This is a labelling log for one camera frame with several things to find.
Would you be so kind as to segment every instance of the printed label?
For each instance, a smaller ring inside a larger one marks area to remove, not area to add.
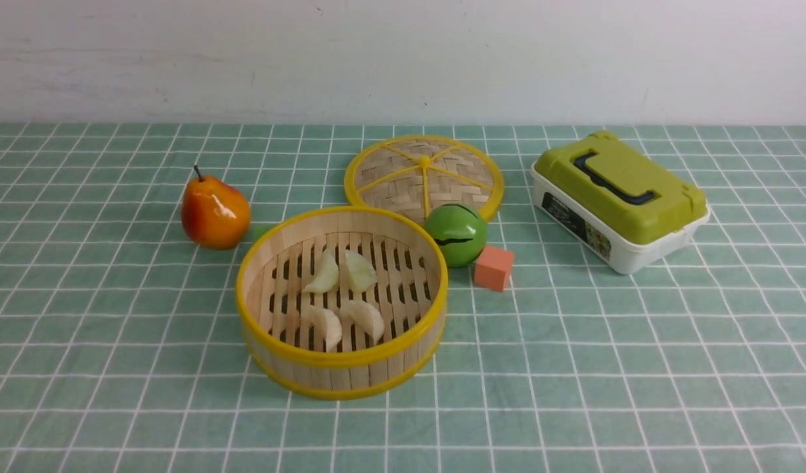
[[[567,204],[562,203],[557,197],[546,192],[543,195],[542,207],[554,219],[561,222],[563,227],[567,227],[575,236],[587,243],[602,258],[610,259],[610,240],[604,234],[596,230],[595,227],[584,221],[580,215],[570,209]]]

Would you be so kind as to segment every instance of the black handle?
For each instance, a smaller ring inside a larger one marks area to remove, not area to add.
[[[589,158],[592,158],[593,156],[596,156],[596,154],[597,153],[595,152],[588,152],[585,155],[580,156],[580,158],[575,159],[574,162],[575,168],[579,168],[584,174],[588,175],[589,179],[593,181],[594,185],[607,188],[607,191],[613,192],[613,194],[615,194],[616,197],[621,198],[628,204],[632,204],[632,206],[641,206],[642,204],[646,204],[649,201],[653,200],[654,197],[656,197],[654,191],[646,191],[645,194],[637,195],[636,197],[625,194],[622,191],[619,191],[619,189],[617,189],[616,186],[611,185],[611,183],[607,182],[606,179],[596,174],[595,171],[587,167],[586,165],[587,160]]]

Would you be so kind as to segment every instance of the yellow steamer lid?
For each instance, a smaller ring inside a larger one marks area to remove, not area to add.
[[[347,167],[352,206],[390,210],[423,225],[443,204],[462,202],[490,221],[502,204],[504,179],[489,156],[445,137],[397,137],[365,148]]]

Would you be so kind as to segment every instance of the orange cube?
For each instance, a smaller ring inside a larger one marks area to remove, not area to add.
[[[484,251],[476,260],[472,282],[490,290],[504,292],[513,267],[513,252],[495,246],[484,246]]]

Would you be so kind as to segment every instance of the bamboo steamer basket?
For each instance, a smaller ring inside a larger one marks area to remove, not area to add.
[[[339,287],[301,293],[327,248],[335,250]],[[328,353],[321,331],[301,321],[300,311],[313,304],[339,315],[342,302],[360,297],[342,269],[345,249],[376,269],[378,282],[361,298],[378,308],[385,332],[374,344],[340,317],[342,341]],[[448,285],[443,255],[423,228],[387,210],[342,206],[265,233],[244,257],[235,292],[244,339],[262,371],[292,392],[342,400],[385,392],[429,361],[443,335]]]
[[[411,135],[365,148],[345,173],[352,206],[390,210],[423,225],[442,204],[462,202],[491,221],[504,195],[499,167],[474,146]]]

